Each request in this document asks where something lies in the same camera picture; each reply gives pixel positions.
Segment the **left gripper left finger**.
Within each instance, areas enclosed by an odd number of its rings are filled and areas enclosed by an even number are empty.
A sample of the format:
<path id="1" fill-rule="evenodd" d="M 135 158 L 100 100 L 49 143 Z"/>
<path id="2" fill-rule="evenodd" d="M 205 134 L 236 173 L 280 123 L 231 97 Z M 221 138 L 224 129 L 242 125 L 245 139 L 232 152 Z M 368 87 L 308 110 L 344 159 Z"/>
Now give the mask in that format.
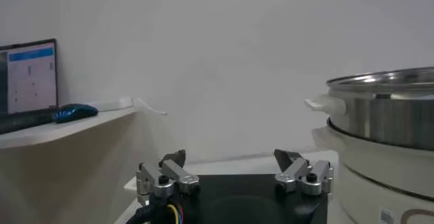
<path id="1" fill-rule="evenodd" d="M 151 199 L 168 200 L 176 192 L 196 196 L 201 191 L 199 177 L 184 169 L 186 151 L 169 153 L 157 164 L 140 163 L 136 170 L 137 201 L 146 206 Z"/>

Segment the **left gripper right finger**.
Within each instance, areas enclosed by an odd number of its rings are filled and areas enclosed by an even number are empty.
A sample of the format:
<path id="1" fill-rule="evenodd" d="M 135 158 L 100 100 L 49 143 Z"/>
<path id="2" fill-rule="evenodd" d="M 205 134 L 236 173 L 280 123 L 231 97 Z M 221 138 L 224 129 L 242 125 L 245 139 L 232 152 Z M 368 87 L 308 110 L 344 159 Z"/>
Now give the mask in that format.
<path id="1" fill-rule="evenodd" d="M 334 168 L 329 161 L 311 163 L 297 152 L 280 149 L 274 150 L 273 154 L 281 170 L 274 176 L 278 190 L 284 193 L 300 190 L 308 196 L 332 193 Z"/>

